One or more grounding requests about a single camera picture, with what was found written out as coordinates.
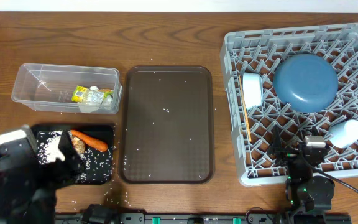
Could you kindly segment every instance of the wooden table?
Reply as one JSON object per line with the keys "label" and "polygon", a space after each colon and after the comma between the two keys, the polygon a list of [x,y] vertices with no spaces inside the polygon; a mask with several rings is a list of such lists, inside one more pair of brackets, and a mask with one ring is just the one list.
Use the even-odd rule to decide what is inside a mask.
{"label": "wooden table", "polygon": [[[117,68],[121,83],[136,65],[201,65],[213,76],[216,172],[212,180],[201,185],[129,185],[114,173],[112,185],[59,190],[57,211],[76,208],[78,212],[91,203],[117,207],[118,201],[119,206],[128,207],[125,200],[131,208],[154,213],[245,213],[253,206],[279,211],[288,206],[284,185],[243,187],[237,179],[219,59],[223,37],[239,30],[348,22],[358,22],[358,14],[0,12],[0,134],[22,124],[118,123],[115,146],[120,147],[122,110],[114,116],[60,114],[14,103],[12,87],[23,63]],[[346,181],[358,188],[358,178]],[[114,203],[107,203],[106,198],[113,198]],[[336,184],[331,212],[348,213],[358,223],[358,195]]]}

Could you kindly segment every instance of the clear plastic container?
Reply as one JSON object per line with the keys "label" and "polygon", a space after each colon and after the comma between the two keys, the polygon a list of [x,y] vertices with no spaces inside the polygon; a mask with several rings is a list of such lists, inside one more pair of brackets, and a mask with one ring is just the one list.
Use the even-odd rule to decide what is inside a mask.
{"label": "clear plastic container", "polygon": [[[72,101],[77,85],[114,90],[112,103],[102,106]],[[16,76],[12,100],[36,111],[116,114],[121,93],[119,72],[115,68],[23,64]]]}

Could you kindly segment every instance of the white backdrop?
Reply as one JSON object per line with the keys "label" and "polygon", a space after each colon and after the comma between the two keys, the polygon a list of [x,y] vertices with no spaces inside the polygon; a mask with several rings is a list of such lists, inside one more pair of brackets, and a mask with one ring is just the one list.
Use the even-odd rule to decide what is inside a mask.
{"label": "white backdrop", "polygon": [[358,0],[0,0],[0,11],[358,12]]}

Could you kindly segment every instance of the plastic bin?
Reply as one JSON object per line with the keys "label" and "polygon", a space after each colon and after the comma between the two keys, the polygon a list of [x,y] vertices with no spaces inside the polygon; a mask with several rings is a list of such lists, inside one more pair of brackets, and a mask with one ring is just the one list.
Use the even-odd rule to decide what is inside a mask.
{"label": "plastic bin", "polygon": [[118,112],[122,86],[119,72],[114,68],[23,64],[17,73],[12,100],[36,111],[81,113],[78,103],[71,100],[77,85],[114,90],[109,106],[80,105],[82,111],[92,111],[93,114]]}
{"label": "plastic bin", "polygon": [[[273,89],[275,69],[296,54],[315,54],[335,69],[339,90],[335,100],[318,113],[300,113],[277,98]],[[294,146],[316,127],[326,141],[330,126],[358,120],[358,24],[294,27],[228,33],[220,53],[224,88],[229,101],[232,143],[239,182],[245,186],[284,183],[287,168],[266,155],[272,129],[278,126],[285,146]],[[238,76],[258,73],[264,102],[248,112],[252,142],[248,141]],[[330,145],[318,167],[337,178],[358,176],[358,141],[346,149]]]}

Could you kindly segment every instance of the black tray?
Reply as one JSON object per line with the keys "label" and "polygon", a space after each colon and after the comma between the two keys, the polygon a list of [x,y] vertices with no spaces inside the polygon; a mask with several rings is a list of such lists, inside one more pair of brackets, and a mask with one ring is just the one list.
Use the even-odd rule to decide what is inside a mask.
{"label": "black tray", "polygon": [[89,165],[85,163],[85,175],[78,177],[76,184],[104,184],[112,177],[112,147],[114,142],[114,130],[108,125],[70,125],[70,124],[39,124],[31,127],[37,139],[37,159],[40,161],[40,145],[46,144],[47,139],[53,131],[69,131],[71,129],[81,131],[91,137],[104,141],[108,146],[106,152],[100,152],[92,147],[86,146],[86,152],[82,154],[83,161],[89,159]]}
{"label": "black tray", "polygon": [[214,173],[212,83],[203,67],[135,67],[126,78],[119,175],[198,184]]}

